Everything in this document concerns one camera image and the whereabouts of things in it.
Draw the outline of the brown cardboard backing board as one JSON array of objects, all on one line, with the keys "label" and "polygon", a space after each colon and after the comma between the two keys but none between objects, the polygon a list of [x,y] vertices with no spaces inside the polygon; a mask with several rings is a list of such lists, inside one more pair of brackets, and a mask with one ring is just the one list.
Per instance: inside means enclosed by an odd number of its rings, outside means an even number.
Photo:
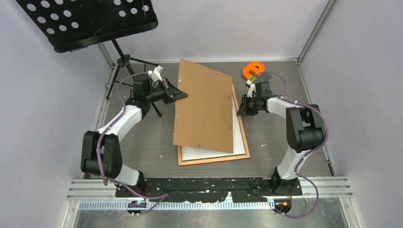
[{"label": "brown cardboard backing board", "polygon": [[188,96],[175,102],[173,144],[232,153],[232,77],[182,58],[178,89]]}]

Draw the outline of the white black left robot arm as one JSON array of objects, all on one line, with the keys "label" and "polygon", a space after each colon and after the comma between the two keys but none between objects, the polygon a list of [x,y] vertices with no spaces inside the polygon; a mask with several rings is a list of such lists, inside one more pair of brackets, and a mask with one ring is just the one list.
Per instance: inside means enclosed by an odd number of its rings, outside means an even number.
[{"label": "white black left robot arm", "polygon": [[122,108],[106,125],[83,136],[81,171],[101,178],[103,185],[112,182],[128,190],[135,197],[146,198],[146,181],[141,171],[124,164],[120,142],[140,123],[149,112],[152,103],[163,101],[169,105],[185,99],[188,94],[175,87],[167,78],[152,72],[129,76],[133,87],[129,98],[120,98]]}]

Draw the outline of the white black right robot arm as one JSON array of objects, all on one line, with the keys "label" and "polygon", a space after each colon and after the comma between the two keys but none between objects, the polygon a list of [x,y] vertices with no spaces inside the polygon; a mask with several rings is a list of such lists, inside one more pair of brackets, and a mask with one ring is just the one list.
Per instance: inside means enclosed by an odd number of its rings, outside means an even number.
[{"label": "white black right robot arm", "polygon": [[288,149],[271,175],[269,189],[276,195],[290,193],[297,186],[305,160],[328,139],[325,120],[316,104],[302,104],[273,95],[269,82],[247,80],[246,87],[249,90],[242,96],[238,116],[254,116],[264,111],[286,120]]}]

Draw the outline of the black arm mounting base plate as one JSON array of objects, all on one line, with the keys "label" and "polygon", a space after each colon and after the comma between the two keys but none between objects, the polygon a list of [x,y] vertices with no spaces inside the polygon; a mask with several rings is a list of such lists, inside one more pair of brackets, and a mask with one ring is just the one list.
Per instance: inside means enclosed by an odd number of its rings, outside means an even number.
[{"label": "black arm mounting base plate", "polygon": [[157,202],[166,194],[165,202],[214,203],[223,202],[228,195],[234,202],[264,202],[266,197],[301,196],[300,182],[274,184],[269,178],[148,178],[134,186],[116,185],[118,198],[133,197],[135,193]]}]

